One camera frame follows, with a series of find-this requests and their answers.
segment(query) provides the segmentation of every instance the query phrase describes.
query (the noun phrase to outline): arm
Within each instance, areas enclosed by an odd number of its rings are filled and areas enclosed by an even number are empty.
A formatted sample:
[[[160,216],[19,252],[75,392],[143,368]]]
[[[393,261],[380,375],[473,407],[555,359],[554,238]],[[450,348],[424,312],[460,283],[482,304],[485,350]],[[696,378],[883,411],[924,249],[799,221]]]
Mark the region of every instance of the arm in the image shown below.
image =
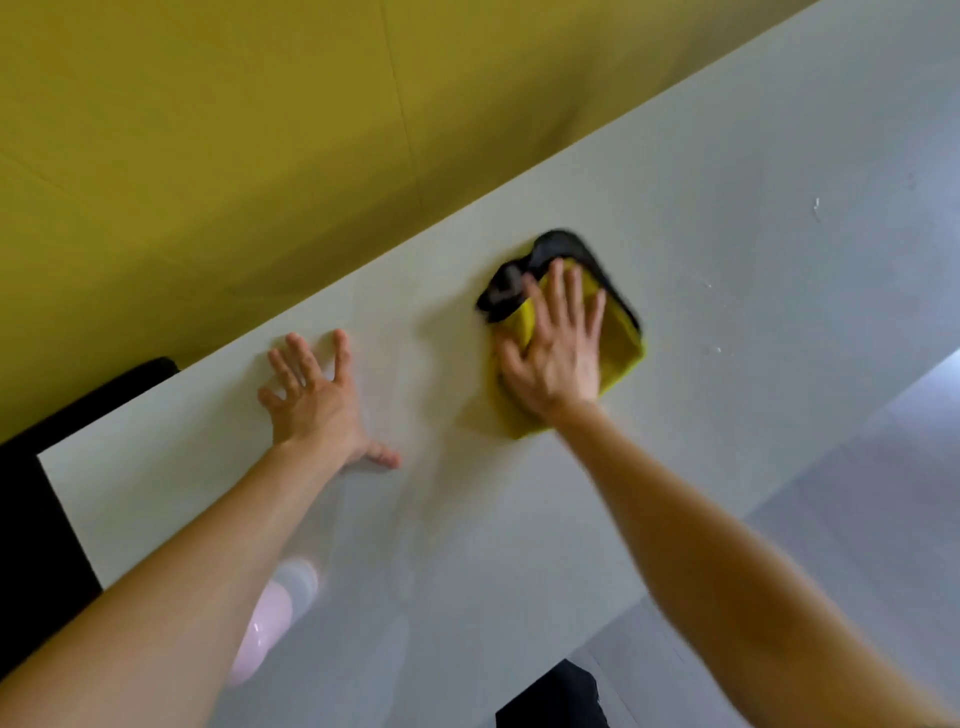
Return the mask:
[[[579,272],[550,276],[546,300],[527,281],[538,328],[526,356],[498,340],[504,376],[588,470],[651,595],[734,706],[761,728],[954,720],[786,557],[617,429],[594,403],[604,299],[586,313]]]
[[[205,723],[280,551],[325,483],[365,456],[399,465],[360,424],[347,335],[336,332],[333,381],[302,337],[287,344],[270,351],[285,399],[258,393],[273,446],[0,684],[0,724]]]

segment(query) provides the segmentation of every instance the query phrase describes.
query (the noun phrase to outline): gray floor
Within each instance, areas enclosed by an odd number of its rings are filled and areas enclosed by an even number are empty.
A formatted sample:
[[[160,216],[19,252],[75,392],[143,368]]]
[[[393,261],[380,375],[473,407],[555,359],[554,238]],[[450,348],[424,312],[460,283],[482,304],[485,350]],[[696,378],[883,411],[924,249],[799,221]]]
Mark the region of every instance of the gray floor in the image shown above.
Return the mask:
[[[960,353],[763,505],[784,548],[903,668],[960,705]],[[652,602],[571,655],[612,728],[743,726]]]

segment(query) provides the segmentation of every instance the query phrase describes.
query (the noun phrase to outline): forearm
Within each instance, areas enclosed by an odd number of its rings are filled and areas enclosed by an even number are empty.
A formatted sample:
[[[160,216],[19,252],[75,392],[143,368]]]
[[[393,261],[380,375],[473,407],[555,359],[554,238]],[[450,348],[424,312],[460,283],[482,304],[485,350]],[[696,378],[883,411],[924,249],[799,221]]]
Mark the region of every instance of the forearm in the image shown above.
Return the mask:
[[[341,465],[270,449],[0,685],[0,723],[203,724],[283,545]]]
[[[809,585],[778,553],[631,443],[598,407],[565,418],[559,430],[654,598],[698,649],[718,638],[780,639],[778,625],[810,608]],[[770,615],[773,622],[762,619]]]
[[[557,427],[597,484],[651,595],[755,725],[949,718],[788,559],[637,448],[595,405]]]

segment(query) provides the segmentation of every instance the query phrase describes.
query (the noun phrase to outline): left hand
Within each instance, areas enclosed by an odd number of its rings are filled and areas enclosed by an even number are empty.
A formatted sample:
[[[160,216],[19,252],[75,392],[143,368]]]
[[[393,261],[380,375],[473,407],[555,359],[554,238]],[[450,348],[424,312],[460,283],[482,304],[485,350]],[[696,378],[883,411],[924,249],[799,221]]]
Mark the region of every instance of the left hand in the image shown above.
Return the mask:
[[[274,445],[290,443],[311,453],[334,448],[344,464],[366,457],[385,468],[399,468],[399,453],[374,440],[363,427],[347,333],[340,328],[333,332],[332,381],[302,336],[289,333],[286,344],[285,351],[271,349],[267,354],[285,399],[267,387],[257,392],[274,423]]]

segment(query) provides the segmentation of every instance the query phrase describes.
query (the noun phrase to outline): yellow wall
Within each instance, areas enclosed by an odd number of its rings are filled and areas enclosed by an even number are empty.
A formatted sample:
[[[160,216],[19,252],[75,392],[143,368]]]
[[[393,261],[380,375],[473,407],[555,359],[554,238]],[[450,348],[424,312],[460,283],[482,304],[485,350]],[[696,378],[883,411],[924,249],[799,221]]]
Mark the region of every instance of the yellow wall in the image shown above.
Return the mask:
[[[0,439],[182,365],[811,0],[12,0]]]

